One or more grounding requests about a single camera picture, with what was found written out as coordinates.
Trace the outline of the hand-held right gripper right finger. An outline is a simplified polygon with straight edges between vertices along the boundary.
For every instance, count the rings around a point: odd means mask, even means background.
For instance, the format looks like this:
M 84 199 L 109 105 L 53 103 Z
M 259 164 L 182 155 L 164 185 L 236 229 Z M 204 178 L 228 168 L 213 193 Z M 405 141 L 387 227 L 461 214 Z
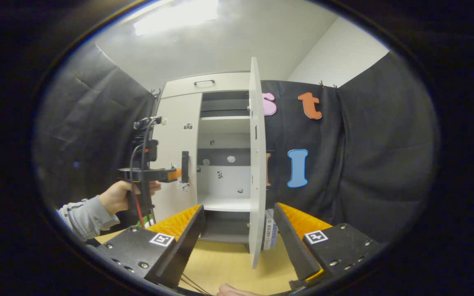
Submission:
M 330 225 L 283 203 L 274 205 L 274 221 L 297 276 L 293 291 L 339 283 L 386 247 L 348 223 Z

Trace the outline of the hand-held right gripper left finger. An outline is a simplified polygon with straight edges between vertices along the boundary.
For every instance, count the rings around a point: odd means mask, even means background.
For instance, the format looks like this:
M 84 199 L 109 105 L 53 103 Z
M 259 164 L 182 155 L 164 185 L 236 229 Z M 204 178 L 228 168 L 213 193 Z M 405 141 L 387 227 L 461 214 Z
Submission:
M 175 289 L 204 224 L 198 204 L 146 229 L 128 227 L 91 250 L 131 277 Z

